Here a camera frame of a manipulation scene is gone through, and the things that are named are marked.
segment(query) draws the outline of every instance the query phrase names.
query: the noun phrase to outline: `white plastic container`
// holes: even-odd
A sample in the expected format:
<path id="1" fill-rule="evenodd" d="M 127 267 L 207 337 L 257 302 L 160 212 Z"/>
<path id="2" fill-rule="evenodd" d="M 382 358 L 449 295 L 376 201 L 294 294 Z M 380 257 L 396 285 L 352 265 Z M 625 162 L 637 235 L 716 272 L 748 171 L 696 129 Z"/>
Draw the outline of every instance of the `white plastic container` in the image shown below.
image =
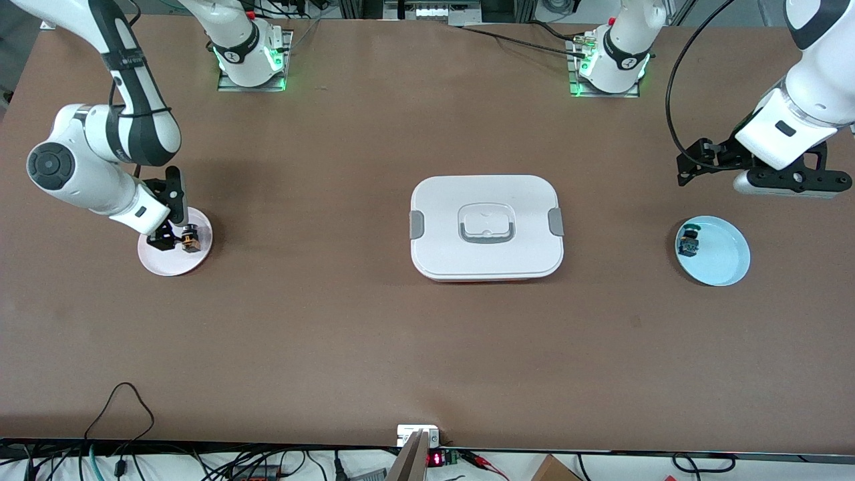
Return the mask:
<path id="1" fill-rule="evenodd" d="M 435 281 L 549 276 L 563 235 L 555 189 L 535 175 L 431 177 L 410 202 L 413 264 Z"/>

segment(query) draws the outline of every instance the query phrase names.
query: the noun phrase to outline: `white plate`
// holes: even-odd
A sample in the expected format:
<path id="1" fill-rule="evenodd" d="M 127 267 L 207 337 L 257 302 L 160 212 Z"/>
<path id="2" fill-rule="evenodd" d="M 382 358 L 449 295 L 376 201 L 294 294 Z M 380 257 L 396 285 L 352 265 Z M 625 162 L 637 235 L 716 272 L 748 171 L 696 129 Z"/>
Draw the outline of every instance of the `white plate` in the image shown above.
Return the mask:
<path id="1" fill-rule="evenodd" d="M 159 276 L 180 276 L 196 269 L 202 261 L 208 257 L 211 245 L 214 243 L 214 232 L 211 230 L 211 222 L 198 209 L 187 208 L 188 223 L 197 225 L 199 244 L 202 250 L 199 252 L 184 252 L 181 245 L 175 246 L 171 251 L 160 251 L 145 242 L 146 236 L 141 235 L 137 240 L 137 254 L 139 260 L 146 269 Z M 181 228 L 173 227 L 175 235 L 181 234 Z"/>
<path id="2" fill-rule="evenodd" d="M 680 238 L 686 224 L 700 226 L 698 253 L 694 257 L 681 256 Z M 687 220 L 677 231 L 674 242 L 677 261 L 689 276 L 711 286 L 736 284 L 748 272 L 751 250 L 745 236 L 726 220 L 713 216 L 700 216 Z"/>

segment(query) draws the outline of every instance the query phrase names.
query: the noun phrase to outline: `brown table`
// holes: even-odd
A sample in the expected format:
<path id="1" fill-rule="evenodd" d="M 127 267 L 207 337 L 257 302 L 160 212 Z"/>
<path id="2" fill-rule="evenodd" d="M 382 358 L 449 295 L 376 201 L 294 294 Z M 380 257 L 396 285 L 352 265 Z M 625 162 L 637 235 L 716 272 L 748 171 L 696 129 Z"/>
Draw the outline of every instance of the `brown table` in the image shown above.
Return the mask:
<path id="1" fill-rule="evenodd" d="M 41 33 L 0 132 L 3 436 L 80 436 L 127 380 L 151 438 L 388 444 L 430 422 L 458 446 L 855 454 L 855 194 L 678 187 L 663 94 L 689 30 L 662 33 L 640 99 L 572 98 L 558 55 L 412 21 L 324 21 L 286 92 L 217 93 L 192 18 L 135 31 L 215 250 L 155 277 L 131 230 L 27 179 L 56 111 L 109 87 L 92 48 Z M 723 140 L 798 55 L 783 30 L 705 33 L 675 87 L 684 143 Z M 850 136 L 830 151 L 855 169 Z M 554 275 L 449 285 L 413 267 L 413 187 L 485 173 L 555 186 Z M 701 214 L 751 242 L 733 287 L 675 267 L 676 227 Z M 144 420 L 126 392 L 94 436 Z"/>

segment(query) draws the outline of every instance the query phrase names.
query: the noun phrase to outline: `white robotic arm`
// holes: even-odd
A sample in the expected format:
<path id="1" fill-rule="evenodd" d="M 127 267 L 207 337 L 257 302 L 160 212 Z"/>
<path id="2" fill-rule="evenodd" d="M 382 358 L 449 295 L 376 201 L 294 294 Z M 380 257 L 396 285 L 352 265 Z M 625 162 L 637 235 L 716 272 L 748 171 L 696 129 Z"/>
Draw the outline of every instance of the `white robotic arm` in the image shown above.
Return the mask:
<path id="1" fill-rule="evenodd" d="M 784 8 L 801 60 L 730 139 L 698 140 L 677 158 L 681 186 L 733 169 L 744 170 L 734 180 L 741 193 L 831 198 L 852 185 L 846 172 L 825 169 L 825 140 L 855 122 L 855 0 L 785 0 Z M 815 169 L 805 154 L 817 156 Z"/>
<path id="2" fill-rule="evenodd" d="M 603 92 L 629 90 L 650 60 L 653 40 L 666 19 L 663 0 L 621 0 L 614 23 L 586 33 L 593 45 L 582 49 L 587 59 L 579 75 Z"/>
<path id="3" fill-rule="evenodd" d="M 220 69 L 239 86 L 260 86 L 282 71 L 282 27 L 250 20 L 238 0 L 180 0 L 211 39 Z"/>
<path id="4" fill-rule="evenodd" d="M 126 102 L 63 107 L 48 139 L 27 156 L 32 181 L 57 199 L 109 216 L 141 234 L 152 234 L 167 219 L 185 222 L 184 191 L 175 167 L 167 169 L 166 181 L 143 183 L 119 166 L 163 166 L 181 144 L 178 124 L 121 9 L 113 0 L 12 1 L 95 47 Z"/>

